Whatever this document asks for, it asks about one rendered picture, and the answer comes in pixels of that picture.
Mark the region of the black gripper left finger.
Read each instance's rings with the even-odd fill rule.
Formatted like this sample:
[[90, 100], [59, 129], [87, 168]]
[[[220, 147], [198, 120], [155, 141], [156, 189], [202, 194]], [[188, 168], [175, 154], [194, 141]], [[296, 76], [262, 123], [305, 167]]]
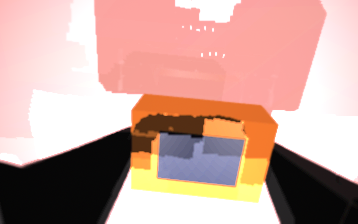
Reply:
[[131, 166], [131, 126], [26, 164], [0, 159], [0, 224], [107, 224]]

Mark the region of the orange block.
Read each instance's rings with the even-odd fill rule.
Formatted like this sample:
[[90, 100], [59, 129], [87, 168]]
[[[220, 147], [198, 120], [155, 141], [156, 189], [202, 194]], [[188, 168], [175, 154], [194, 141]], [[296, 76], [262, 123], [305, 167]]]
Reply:
[[278, 125], [262, 105], [143, 94], [131, 189], [258, 203]]

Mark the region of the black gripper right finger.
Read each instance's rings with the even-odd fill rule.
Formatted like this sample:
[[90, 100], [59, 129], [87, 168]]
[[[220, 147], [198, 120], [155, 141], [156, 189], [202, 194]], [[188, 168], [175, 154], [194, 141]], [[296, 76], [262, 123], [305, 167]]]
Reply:
[[280, 224], [358, 224], [358, 183], [275, 141], [264, 182]]

